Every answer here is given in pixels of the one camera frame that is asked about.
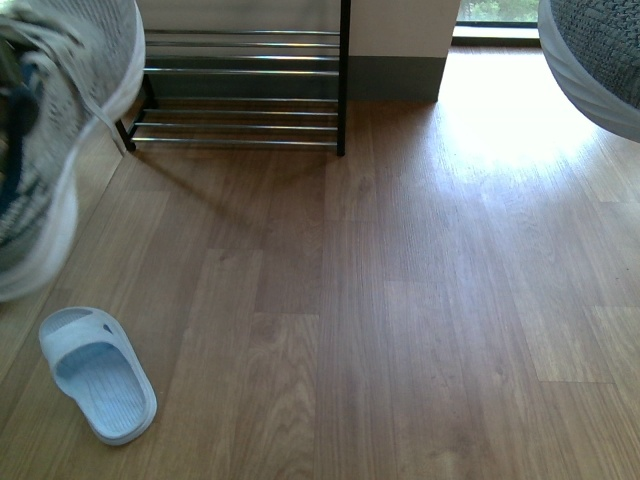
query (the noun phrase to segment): knit sneaker upper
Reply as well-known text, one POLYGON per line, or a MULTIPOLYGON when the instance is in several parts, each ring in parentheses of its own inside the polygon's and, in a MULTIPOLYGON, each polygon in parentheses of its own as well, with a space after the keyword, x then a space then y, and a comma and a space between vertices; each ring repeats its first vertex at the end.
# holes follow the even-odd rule
POLYGON ((640 2, 550 0, 565 43, 603 87, 640 108, 640 2))
POLYGON ((18 139, 19 154, 14 148, 0 191, 0 272, 37 240, 88 120, 109 121, 101 107, 127 71, 135 36, 132 0, 15 0, 10 12, 0 12, 0 37, 20 49, 24 65, 33 65, 28 83, 39 99, 38 119, 18 139))

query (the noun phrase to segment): shoelace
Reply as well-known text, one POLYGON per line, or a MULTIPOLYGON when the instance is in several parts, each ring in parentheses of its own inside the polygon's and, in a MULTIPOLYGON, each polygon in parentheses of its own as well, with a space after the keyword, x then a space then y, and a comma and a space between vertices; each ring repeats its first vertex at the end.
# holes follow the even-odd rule
POLYGON ((28 85, 32 91, 37 91, 51 72, 60 71, 75 87, 85 108, 109 128, 120 153, 125 153, 115 124, 89 95, 83 76, 75 68, 74 51, 83 48, 84 44, 72 26, 26 6, 10 4, 9 11, 0 15, 0 33, 9 41, 34 48, 21 58, 22 62, 37 67, 38 75, 34 75, 28 85))

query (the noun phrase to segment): window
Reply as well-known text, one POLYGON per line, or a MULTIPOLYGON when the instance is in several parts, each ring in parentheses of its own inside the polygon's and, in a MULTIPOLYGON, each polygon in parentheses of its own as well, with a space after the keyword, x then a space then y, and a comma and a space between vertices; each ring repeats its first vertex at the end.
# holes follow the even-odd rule
POLYGON ((539 0, 462 0, 461 26, 534 26, 539 0))

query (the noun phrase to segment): gray fabric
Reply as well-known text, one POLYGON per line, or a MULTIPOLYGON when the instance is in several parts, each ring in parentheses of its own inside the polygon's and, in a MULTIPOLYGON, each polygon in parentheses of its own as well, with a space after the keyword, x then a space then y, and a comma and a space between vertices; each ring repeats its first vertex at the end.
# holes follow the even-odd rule
MULTIPOLYGON (((136 35, 134 1, 17 0, 16 3, 50 14, 79 32, 83 46, 70 52, 67 61, 73 62, 73 71, 82 76, 91 99, 103 105, 122 81, 130 63, 136 35)), ((65 159, 91 117, 63 72, 48 74, 41 88, 37 123, 24 138, 17 198, 0 211, 0 271, 19 264, 33 248, 49 213, 65 159)))
POLYGON ((550 0, 565 43, 603 87, 640 108, 640 1, 550 0))

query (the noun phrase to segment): white slipper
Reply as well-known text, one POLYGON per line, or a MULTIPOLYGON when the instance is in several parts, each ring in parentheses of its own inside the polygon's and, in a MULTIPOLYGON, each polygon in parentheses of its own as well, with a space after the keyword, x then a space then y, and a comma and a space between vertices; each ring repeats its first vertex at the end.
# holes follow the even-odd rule
POLYGON ((156 414, 156 396, 120 324, 102 310, 72 307, 47 317, 40 345, 53 379, 100 440, 123 445, 156 414))

